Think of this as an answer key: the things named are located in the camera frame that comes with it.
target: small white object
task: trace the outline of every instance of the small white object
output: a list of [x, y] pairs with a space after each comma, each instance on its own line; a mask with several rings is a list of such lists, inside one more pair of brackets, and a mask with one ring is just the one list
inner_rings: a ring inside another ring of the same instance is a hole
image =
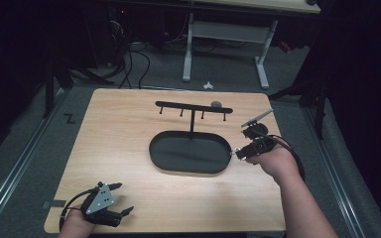
[[213, 89], [214, 86], [211, 85], [211, 83], [209, 83], [209, 81], [206, 83], [206, 85], [203, 86], [203, 88], [205, 89]]

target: desk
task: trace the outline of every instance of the desk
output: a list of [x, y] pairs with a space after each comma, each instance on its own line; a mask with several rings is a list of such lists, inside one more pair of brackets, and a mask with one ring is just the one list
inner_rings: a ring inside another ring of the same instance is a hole
[[[225, 4], [237, 7], [249, 8], [266, 8], [272, 10], [295, 11], [300, 13], [319, 13], [318, 5], [310, 6], [306, 0], [195, 0], [193, 2], [210, 3], [210, 4]], [[255, 65], [258, 71], [259, 81], [263, 89], [269, 88], [267, 75], [264, 68], [264, 60], [270, 47], [272, 38], [276, 31], [278, 21], [272, 21], [269, 27], [252, 27], [232, 24], [210, 23], [205, 21], [194, 21], [193, 13], [190, 13], [188, 26], [188, 45], [185, 55], [183, 81], [191, 80], [191, 59], [192, 59], [192, 38], [212, 38], [229, 41], [240, 41], [257, 43], [262, 45], [259, 57], [255, 58]]]
[[[181, 110], [172, 108], [160, 114], [158, 100], [206, 106], [220, 101], [232, 108], [226, 121], [216, 113], [205, 113], [203, 119], [196, 114], [194, 120], [195, 131], [217, 134], [232, 148], [250, 142], [240, 125], [270, 108], [261, 93], [97, 89], [55, 199], [71, 200], [99, 181], [122, 182], [112, 191], [115, 203], [109, 210], [135, 206], [134, 210], [118, 227], [98, 226], [96, 233], [285, 230], [279, 187], [259, 166], [235, 156], [215, 175], [167, 172], [153, 165], [153, 137], [167, 130], [187, 131], [191, 119], [189, 111], [180, 117]], [[273, 113], [262, 123], [270, 134], [280, 135]], [[59, 232], [61, 211], [51, 208], [45, 223], [48, 233]]]
[[[305, 0], [195, 0], [194, 4], [189, 1], [154, 1], [154, 0], [97, 0], [103, 4], [119, 5], [122, 7], [134, 7], [144, 9], [158, 9], [164, 11], [183, 11], [200, 14], [222, 14], [238, 16], [268, 17], [271, 20], [288, 19], [311, 21], [326, 21], [319, 14], [318, 5], [309, 6]], [[257, 60], [262, 65], [262, 56]], [[49, 68], [46, 79], [46, 112], [47, 117], [54, 108], [54, 69]]]

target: black oval tray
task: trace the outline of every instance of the black oval tray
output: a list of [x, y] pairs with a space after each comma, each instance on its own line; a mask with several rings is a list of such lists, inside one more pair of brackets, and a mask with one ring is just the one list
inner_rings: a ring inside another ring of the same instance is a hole
[[154, 165], [166, 171], [217, 174], [231, 159], [228, 142], [211, 133], [165, 131], [150, 143]]

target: wooden tabletop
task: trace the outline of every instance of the wooden tabletop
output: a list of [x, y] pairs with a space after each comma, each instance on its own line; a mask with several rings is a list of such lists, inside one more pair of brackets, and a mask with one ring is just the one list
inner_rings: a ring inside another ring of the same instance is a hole
[[[163, 171], [151, 161], [149, 145], [160, 132], [188, 131], [191, 112], [160, 107], [156, 101], [209, 106], [219, 101], [233, 109], [223, 115], [196, 112], [194, 130], [223, 137], [231, 148], [250, 143], [242, 125], [270, 108], [261, 93], [168, 90], [97, 89], [78, 132], [56, 200], [71, 200], [99, 181], [123, 185], [112, 191], [120, 212], [135, 206], [116, 228], [97, 226], [95, 233], [229, 232], [285, 230], [279, 187], [259, 166], [232, 156], [228, 167], [215, 175]], [[260, 122], [280, 135], [270, 113]], [[73, 205], [81, 204], [83, 198]], [[45, 223], [59, 233], [62, 209], [52, 207]]]
[[311, 6], [306, 0], [193, 0], [193, 2], [225, 4], [239, 7], [253, 7], [280, 11], [319, 13], [320, 7]]

